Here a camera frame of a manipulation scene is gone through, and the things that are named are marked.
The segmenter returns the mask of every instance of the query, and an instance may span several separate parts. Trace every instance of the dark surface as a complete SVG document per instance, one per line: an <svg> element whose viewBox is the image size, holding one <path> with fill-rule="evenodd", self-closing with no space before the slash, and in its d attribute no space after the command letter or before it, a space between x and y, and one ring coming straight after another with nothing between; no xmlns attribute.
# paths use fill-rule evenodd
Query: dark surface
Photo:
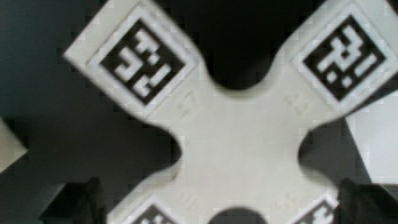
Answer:
<svg viewBox="0 0 398 224"><path fill-rule="evenodd" d="M266 224L261 215L245 208L222 211L209 220L209 224Z"/></svg>
<svg viewBox="0 0 398 224"><path fill-rule="evenodd" d="M346 179L334 214L335 224L396 224L398 200L378 185L357 185Z"/></svg>
<svg viewBox="0 0 398 224"><path fill-rule="evenodd" d="M230 88L248 87L319 1L159 3L198 45L214 80ZM111 209L138 181L179 157L172 137L126 115L60 58L99 7L95 0L0 1L0 116L30 150L0 175L0 223L39 223L62 184L92 176ZM319 145L323 158L330 150L335 159L337 152L355 152L348 136L342 146L332 140L337 130L312 134L302 155L309 166ZM346 160L346 169L357 168L351 164Z"/></svg>

